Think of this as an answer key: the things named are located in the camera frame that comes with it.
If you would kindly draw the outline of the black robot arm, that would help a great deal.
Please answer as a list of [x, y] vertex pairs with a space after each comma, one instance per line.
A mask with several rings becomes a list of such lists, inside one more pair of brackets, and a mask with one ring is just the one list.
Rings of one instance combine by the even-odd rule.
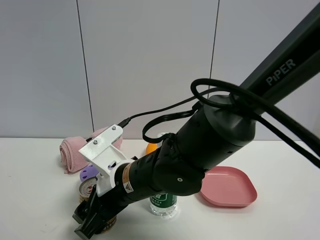
[[276, 104], [320, 71], [320, 7], [316, 5], [241, 85], [200, 78], [191, 83], [191, 110], [162, 114], [142, 129], [160, 144], [131, 159], [114, 147], [129, 118], [87, 140], [80, 154], [99, 171], [87, 201], [74, 211], [83, 240], [128, 205], [156, 194], [198, 193], [206, 172], [250, 143], [261, 123], [315, 166], [320, 140]]

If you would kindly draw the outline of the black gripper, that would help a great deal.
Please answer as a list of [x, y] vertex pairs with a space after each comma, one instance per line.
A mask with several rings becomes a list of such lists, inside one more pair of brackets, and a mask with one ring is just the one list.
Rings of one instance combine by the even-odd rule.
[[83, 200], [72, 216], [79, 224], [74, 233], [81, 239], [91, 239], [98, 229], [133, 202], [123, 186], [116, 186], [100, 197], [96, 188], [95, 184], [88, 200]]

